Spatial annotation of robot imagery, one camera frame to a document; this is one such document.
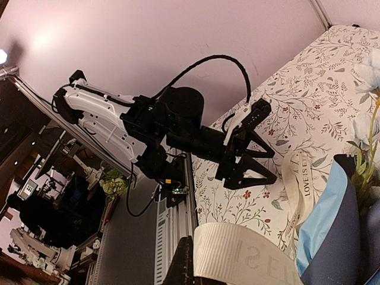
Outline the white ribbon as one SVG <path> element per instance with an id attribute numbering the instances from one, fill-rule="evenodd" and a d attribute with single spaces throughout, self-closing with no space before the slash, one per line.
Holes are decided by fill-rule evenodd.
<path id="1" fill-rule="evenodd" d="M 232 223 L 206 223 L 194 231 L 194 276 L 226 284 L 301 284 L 295 238 L 315 205 L 310 160 L 289 153 L 281 166 L 291 216 L 282 251 L 257 232 Z"/>

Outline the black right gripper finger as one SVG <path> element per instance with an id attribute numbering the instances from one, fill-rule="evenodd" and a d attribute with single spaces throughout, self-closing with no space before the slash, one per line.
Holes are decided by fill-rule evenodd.
<path id="1" fill-rule="evenodd" d="M 182 237 L 170 265 L 171 284 L 195 284 L 193 250 L 192 237 Z"/>

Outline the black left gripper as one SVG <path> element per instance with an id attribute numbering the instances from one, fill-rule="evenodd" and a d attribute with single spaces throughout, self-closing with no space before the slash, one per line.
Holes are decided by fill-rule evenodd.
<path id="1" fill-rule="evenodd" d="M 190 87 L 168 87 L 158 99 L 134 97 L 120 115 L 128 135 L 146 145 L 136 166 L 150 179 L 178 181 L 182 172 L 167 161 L 161 145 L 177 148 L 218 163 L 216 179 L 230 190 L 272 185 L 277 177 L 253 158 L 271 159 L 274 150 L 255 132 L 224 132 L 201 124 L 202 94 Z"/>

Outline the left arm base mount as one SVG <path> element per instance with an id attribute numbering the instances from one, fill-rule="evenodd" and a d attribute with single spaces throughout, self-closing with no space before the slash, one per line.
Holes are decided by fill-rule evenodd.
<path id="1" fill-rule="evenodd" d="M 163 178 L 159 179 L 160 182 L 163 182 L 161 190 L 163 197 L 166 199 L 166 208 L 173 208 L 186 200 L 189 192 L 189 185 L 186 182 L 186 158 L 185 153 L 173 156 Z"/>

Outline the pale blue fake flower stems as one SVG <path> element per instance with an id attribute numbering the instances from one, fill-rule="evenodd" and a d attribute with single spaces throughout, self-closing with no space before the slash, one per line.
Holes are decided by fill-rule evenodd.
<path id="1" fill-rule="evenodd" d="M 351 181 L 363 209 L 379 198 L 379 49 L 371 49 L 353 71 L 360 80 L 357 93 L 375 96 L 373 112 L 358 113 L 351 121 L 353 137 L 347 142 L 348 153 L 356 158 Z"/>

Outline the dark navy tissue paper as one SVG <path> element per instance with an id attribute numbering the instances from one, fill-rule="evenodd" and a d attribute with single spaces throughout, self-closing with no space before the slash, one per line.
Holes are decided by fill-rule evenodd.
<path id="1" fill-rule="evenodd" d="M 318 252 L 300 275 L 303 284 L 379 284 L 379 202 L 361 218 L 350 178 L 354 158 L 337 154 L 348 184 L 337 216 Z"/>

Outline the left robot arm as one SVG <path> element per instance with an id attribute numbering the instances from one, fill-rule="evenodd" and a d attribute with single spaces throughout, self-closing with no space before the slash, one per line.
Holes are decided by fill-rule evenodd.
<path id="1" fill-rule="evenodd" d="M 274 156 L 255 131 L 271 113 L 264 99 L 240 108 L 222 132 L 202 125 L 204 98 L 190 87 L 167 87 L 157 99 L 117 96 L 89 84 L 78 70 L 53 98 L 66 122 L 110 141 L 149 179 L 181 183 L 183 171 L 168 161 L 166 147 L 217 163 L 215 177 L 227 189 L 271 185 L 277 179 L 258 162 Z"/>

